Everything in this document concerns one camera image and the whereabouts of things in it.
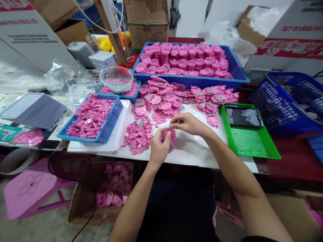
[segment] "cardboard box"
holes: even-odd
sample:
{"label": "cardboard box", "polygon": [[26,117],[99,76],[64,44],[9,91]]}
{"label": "cardboard box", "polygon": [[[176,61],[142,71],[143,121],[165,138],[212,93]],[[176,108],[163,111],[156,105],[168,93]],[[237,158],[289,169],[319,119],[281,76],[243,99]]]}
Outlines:
{"label": "cardboard box", "polygon": [[68,45],[72,42],[86,42],[85,36],[90,34],[84,21],[68,20],[56,32],[56,35]]}
{"label": "cardboard box", "polygon": [[[303,72],[315,76],[323,66],[323,26],[320,3],[294,0],[244,66],[253,70]],[[323,76],[316,77],[323,83]],[[259,84],[261,79],[252,79]]]}
{"label": "cardboard box", "polygon": [[54,31],[78,11],[73,0],[29,0],[29,2]]}
{"label": "cardboard box", "polygon": [[250,26],[251,19],[247,18],[247,15],[253,7],[255,6],[249,5],[247,7],[247,9],[242,14],[238,24],[236,25],[236,28],[242,39],[252,43],[256,48],[258,48],[262,44],[266,36],[260,34],[257,31],[254,31],[253,28]]}
{"label": "cardboard box", "polygon": [[167,0],[124,0],[134,51],[146,42],[167,42],[170,8]]}
{"label": "cardboard box", "polygon": [[303,198],[274,194],[266,196],[295,242],[323,240],[321,230]]}
{"label": "cardboard box", "polygon": [[[111,162],[89,164],[84,168],[80,176],[80,180],[86,181],[86,183],[78,183],[74,189],[72,202],[68,212],[68,223],[83,226],[92,216],[96,205],[95,194],[102,184],[103,172],[107,163]],[[139,178],[140,162],[133,163],[133,165],[134,174],[132,188],[135,186],[137,179]],[[97,207],[93,218],[88,223],[88,226],[101,226],[114,222],[117,219],[121,208],[122,207],[117,206]]]}

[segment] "pink plastic stool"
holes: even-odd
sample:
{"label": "pink plastic stool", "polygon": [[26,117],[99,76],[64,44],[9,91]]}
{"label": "pink plastic stool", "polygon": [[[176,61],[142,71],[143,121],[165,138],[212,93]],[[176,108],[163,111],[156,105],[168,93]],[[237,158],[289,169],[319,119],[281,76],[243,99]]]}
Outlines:
{"label": "pink plastic stool", "polygon": [[[71,203],[64,199],[61,189],[75,186],[77,182],[52,175],[47,164],[47,158],[41,159],[6,185],[4,199],[9,220],[27,218]],[[60,201],[42,206],[55,193]]]}
{"label": "pink plastic stool", "polygon": [[233,191],[226,181],[223,182],[223,191],[221,194],[221,202],[216,202],[219,211],[231,221],[245,228],[240,211],[237,211],[231,205]]}

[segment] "white table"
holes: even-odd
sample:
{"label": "white table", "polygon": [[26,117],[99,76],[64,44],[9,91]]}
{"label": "white table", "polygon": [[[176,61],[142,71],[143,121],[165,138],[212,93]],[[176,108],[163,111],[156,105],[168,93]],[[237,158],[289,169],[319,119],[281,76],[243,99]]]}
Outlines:
{"label": "white table", "polygon": [[[110,156],[117,158],[126,158],[132,160],[143,160],[148,161],[150,156],[150,148],[139,155],[132,155],[130,146],[120,147],[124,141],[124,134],[126,128],[135,121],[135,117],[131,110],[131,103],[127,100],[122,100],[124,108],[118,119],[118,126],[114,129],[110,140],[107,144],[85,144],[79,142],[70,142],[67,151],[68,152],[80,152],[80,153],[95,153],[101,156]],[[203,123],[208,125],[206,114],[201,113],[196,104],[183,104],[184,110],[182,113],[190,112]],[[154,111],[149,110],[146,115],[151,118]],[[209,126],[222,140],[228,145],[228,138],[224,129],[224,124],[220,113],[217,113],[219,118],[219,128]],[[168,127],[169,121],[159,125],[158,128],[153,126],[153,133],[155,134],[159,128]],[[213,169],[219,169],[219,165],[216,162],[213,154],[211,153],[206,142],[199,136],[189,135],[181,130],[176,130],[176,139],[174,146],[176,147],[170,152],[165,160],[165,163],[180,164],[180,165],[191,165],[199,167],[207,167]],[[253,173],[258,173],[258,169],[252,157],[250,156],[239,156],[241,160],[247,165],[247,167]]]}

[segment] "blue plastic crate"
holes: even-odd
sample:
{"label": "blue plastic crate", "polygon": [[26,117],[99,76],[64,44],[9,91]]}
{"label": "blue plastic crate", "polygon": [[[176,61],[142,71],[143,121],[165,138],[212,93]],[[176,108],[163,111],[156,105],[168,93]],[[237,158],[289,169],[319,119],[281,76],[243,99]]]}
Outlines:
{"label": "blue plastic crate", "polygon": [[[281,85],[290,86],[289,94]],[[270,133],[323,131],[323,85],[300,72],[269,72],[248,98],[258,108]],[[300,104],[309,108],[304,110]],[[317,119],[307,112],[318,114]]]}
{"label": "blue plastic crate", "polygon": [[323,135],[307,137],[306,139],[317,158],[319,158],[320,162],[323,164]]}
{"label": "blue plastic crate", "polygon": [[[139,89],[140,89],[140,87],[141,87],[141,81],[137,81],[137,80],[134,80],[134,81],[136,81],[136,82],[138,82],[139,83],[139,85],[138,85],[138,88],[137,88],[137,91],[136,91],[136,93],[135,93],[135,95],[134,96],[123,96],[123,95],[118,95],[119,97],[120,97],[120,99],[128,99],[128,100],[130,100],[131,101],[131,103],[132,104],[135,104],[136,103],[136,101],[137,101],[137,99],[138,99],[138,97],[139,97]],[[101,91],[101,89],[103,88],[103,86],[104,86],[104,84],[102,84],[102,86],[99,88],[99,90],[97,91],[97,93],[100,93],[100,91]]]}
{"label": "blue plastic crate", "polygon": [[[145,52],[146,46],[151,46],[154,43],[155,42],[146,42],[140,53]],[[172,44],[189,45],[188,43],[172,43]],[[183,75],[160,75],[160,74],[156,74],[156,76],[164,78],[168,82],[183,83],[184,85],[186,85],[187,88],[190,88],[191,85],[198,86],[202,89],[209,86],[226,85],[227,88],[233,88],[234,90],[237,90],[242,84],[250,83],[249,77],[244,72],[242,65],[240,64],[237,57],[233,53],[232,49],[227,45],[220,45],[220,47],[224,50],[224,53],[227,56],[226,59],[229,61],[229,72],[232,74],[234,79],[201,77],[201,76],[183,76]],[[142,83],[145,83],[148,80],[150,80],[150,76],[152,74],[136,73],[135,68],[139,64],[139,62],[141,62],[140,56],[138,57],[132,69],[132,73],[137,80],[141,80]]]}
{"label": "blue plastic crate", "polygon": [[89,138],[79,138],[79,137],[72,137],[67,134],[67,129],[69,126],[72,125],[73,121],[76,121],[78,119],[77,115],[73,115],[71,119],[67,122],[67,124],[62,128],[62,130],[58,133],[57,137],[61,138],[63,140],[69,140],[69,141],[78,141],[78,142],[84,142],[84,143],[101,143],[106,144],[110,138],[110,135],[114,129],[115,124],[117,123],[117,120],[120,116],[120,113],[123,109],[123,105],[120,101],[120,97],[118,95],[114,94],[101,94],[96,93],[98,95],[99,99],[105,99],[105,100],[115,100],[114,105],[112,106],[110,113],[108,114],[106,120],[104,121],[101,130],[98,134],[98,136],[95,139],[89,139]]}
{"label": "blue plastic crate", "polygon": [[[97,6],[95,4],[84,10],[84,13],[95,23],[101,19]],[[81,11],[78,11],[76,14],[74,14],[71,19],[83,20],[87,27],[93,26],[93,24],[85,17],[85,15]]]}

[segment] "blue plastic tray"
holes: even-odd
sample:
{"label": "blue plastic tray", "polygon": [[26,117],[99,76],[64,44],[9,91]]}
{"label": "blue plastic tray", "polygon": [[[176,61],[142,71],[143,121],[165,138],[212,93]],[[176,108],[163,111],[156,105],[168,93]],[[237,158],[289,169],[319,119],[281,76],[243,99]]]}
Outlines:
{"label": "blue plastic tray", "polygon": [[[141,87],[141,81],[137,81],[137,80],[134,80],[136,82],[139,83],[138,85],[138,88],[137,88],[137,91],[135,93],[134,96],[123,96],[123,95],[118,95],[120,97],[120,99],[128,99],[131,101],[132,104],[135,104],[137,99],[138,99],[138,93],[139,93],[139,89]],[[104,84],[102,84],[102,86],[99,88],[99,90],[97,91],[97,93],[100,93],[101,89],[103,88]]]}
{"label": "blue plastic tray", "polygon": [[101,94],[96,93],[98,95],[99,99],[105,99],[105,100],[115,100],[114,105],[112,106],[110,113],[108,114],[106,120],[104,121],[101,130],[96,137],[96,139],[88,139],[88,138],[79,138],[79,137],[72,137],[67,134],[67,129],[69,126],[72,125],[73,121],[76,121],[78,119],[77,115],[74,115],[71,117],[71,119],[67,122],[67,124],[62,128],[62,130],[58,133],[57,137],[61,138],[63,140],[69,140],[69,141],[78,141],[78,142],[84,142],[84,143],[101,143],[106,144],[110,138],[110,135],[114,129],[115,124],[117,123],[117,120],[120,116],[120,113],[123,109],[123,105],[120,101],[120,97],[118,95],[114,94]]}
{"label": "blue plastic tray", "polygon": [[[146,46],[151,46],[155,42],[146,42],[144,47],[142,48],[140,53],[145,52]],[[234,90],[238,89],[244,83],[250,83],[249,77],[243,70],[242,65],[238,61],[237,57],[233,53],[232,49],[227,45],[220,45],[220,47],[224,50],[226,54],[226,59],[229,61],[229,72],[232,74],[234,79],[224,79],[224,78],[214,78],[214,77],[200,77],[200,76],[183,76],[183,75],[159,75],[161,78],[164,78],[168,82],[179,82],[186,85],[186,88],[190,88],[190,86],[198,86],[200,88],[206,88],[209,86],[215,85],[226,85],[228,88],[233,88]],[[147,82],[150,80],[150,76],[152,74],[146,73],[136,73],[135,68],[141,62],[140,56],[138,57],[133,69],[132,73],[136,77],[137,80],[141,80],[142,83]]]}

